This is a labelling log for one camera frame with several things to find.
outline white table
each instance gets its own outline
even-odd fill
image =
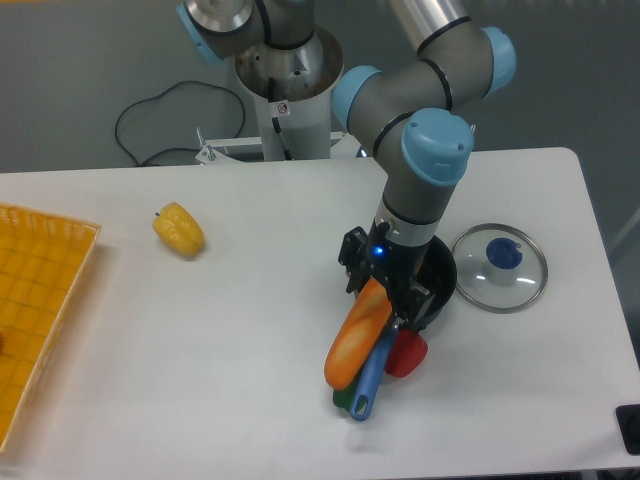
[[[331,403],[323,365],[353,299],[343,234],[385,181],[370,159],[0,175],[0,200],[103,225],[1,478],[372,479],[638,465],[614,409],[640,375],[577,158],[473,154],[438,235],[531,235],[549,262],[532,308],[455,294],[429,354],[386,379],[370,419]],[[182,203],[209,246],[164,248],[154,212]]]

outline black cable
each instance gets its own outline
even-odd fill
[[[221,87],[219,85],[213,85],[211,83],[200,82],[198,80],[184,80],[182,82],[178,82],[178,83],[170,86],[164,92],[156,95],[155,97],[145,98],[144,100],[138,100],[137,102],[132,103],[131,105],[129,105],[127,108],[125,108],[122,111],[120,116],[118,116],[118,120],[116,120],[116,126],[115,126],[115,129],[114,129],[116,143],[118,144],[118,146],[120,148],[122,148],[122,150],[124,150],[124,152],[127,155],[129,155],[129,157],[131,158],[131,160],[133,160],[135,162],[137,167],[148,167],[148,166],[157,167],[159,165],[152,164],[150,162],[152,160],[154,160],[155,158],[158,158],[159,156],[164,155],[165,153],[169,153],[169,152],[199,152],[200,151],[200,149],[198,149],[198,148],[172,147],[172,148],[167,148],[165,150],[161,150],[160,152],[154,153],[149,158],[147,158],[147,159],[143,160],[142,162],[140,162],[140,161],[138,161],[136,156],[133,153],[131,153],[127,147],[125,147],[122,144],[122,142],[120,141],[120,136],[118,134],[118,127],[120,126],[120,121],[122,120],[122,117],[124,117],[125,114],[129,110],[131,110],[133,107],[136,107],[136,106],[138,106],[138,105],[140,105],[142,103],[147,103],[147,102],[152,102],[154,100],[159,100],[162,97],[164,97],[167,93],[171,92],[172,90],[175,90],[178,87],[181,87],[182,85],[199,85],[199,86],[202,86],[202,87],[213,88],[215,90],[222,90],[223,92],[233,96],[238,101],[238,103],[240,104],[240,108],[242,109],[242,121],[240,122],[240,127],[238,128],[238,131],[233,136],[233,138],[238,138],[238,135],[240,135],[240,132],[242,132],[242,129],[244,128],[244,124],[246,122],[246,110],[245,110],[244,103],[243,103],[242,99],[240,98],[240,96],[238,96],[237,93],[235,93],[233,90],[230,90],[230,89],[228,89],[226,87]]]

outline blue utensil handle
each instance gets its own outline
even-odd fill
[[[351,418],[358,422],[365,421],[371,414],[373,401],[376,398],[378,386],[384,373],[384,365],[387,363],[387,357],[396,338],[398,338],[397,327],[383,330],[380,338],[378,338],[378,341],[371,350],[369,357],[367,357],[364,367],[362,367],[360,382],[358,383],[358,388],[353,396],[353,402],[349,410]]]

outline yellow bell pepper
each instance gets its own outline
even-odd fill
[[[185,257],[194,257],[202,250],[204,233],[180,204],[170,203],[156,215],[153,229],[169,248]]]

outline blue lid knob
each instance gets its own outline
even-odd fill
[[[425,108],[414,113],[402,130],[402,153],[423,180],[440,187],[456,185],[473,150],[471,128],[446,110]]]
[[[487,245],[487,258],[491,265],[502,270],[513,270],[522,262],[519,245],[510,238],[494,238]]]

